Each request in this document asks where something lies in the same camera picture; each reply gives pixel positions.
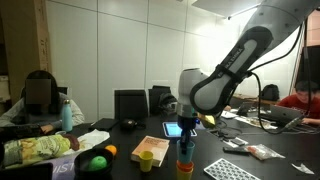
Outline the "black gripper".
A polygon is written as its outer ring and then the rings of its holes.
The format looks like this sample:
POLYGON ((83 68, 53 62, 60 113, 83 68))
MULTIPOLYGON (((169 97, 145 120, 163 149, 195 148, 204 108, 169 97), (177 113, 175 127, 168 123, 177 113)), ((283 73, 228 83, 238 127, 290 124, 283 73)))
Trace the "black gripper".
POLYGON ((191 137, 191 131, 196 126, 196 118, 192 117, 178 117, 178 126, 182 129, 181 131, 181 142, 188 143, 191 137))

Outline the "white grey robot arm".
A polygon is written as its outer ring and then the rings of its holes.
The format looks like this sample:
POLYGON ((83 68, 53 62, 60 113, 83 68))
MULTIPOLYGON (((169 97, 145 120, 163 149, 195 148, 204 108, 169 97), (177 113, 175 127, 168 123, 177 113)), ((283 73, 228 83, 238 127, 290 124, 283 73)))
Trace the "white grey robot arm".
POLYGON ((212 74, 198 68, 183 70, 177 103, 180 143, 190 141, 198 113, 221 113, 232 91, 248 76, 248 69, 288 38, 319 6, 320 0, 263 0, 212 74))

